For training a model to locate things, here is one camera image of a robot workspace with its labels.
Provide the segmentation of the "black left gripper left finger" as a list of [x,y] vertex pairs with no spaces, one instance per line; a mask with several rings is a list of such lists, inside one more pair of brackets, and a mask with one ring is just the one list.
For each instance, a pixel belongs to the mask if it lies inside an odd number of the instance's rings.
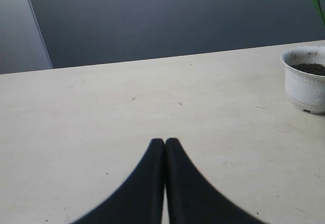
[[124,183],[75,223],[161,223],[165,191],[165,144],[152,139]]

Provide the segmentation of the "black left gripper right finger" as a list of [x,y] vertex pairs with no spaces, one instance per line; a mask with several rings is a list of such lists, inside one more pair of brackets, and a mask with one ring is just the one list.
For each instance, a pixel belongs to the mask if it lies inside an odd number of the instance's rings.
[[165,151],[170,223],[262,223],[215,189],[177,138],[167,139]]

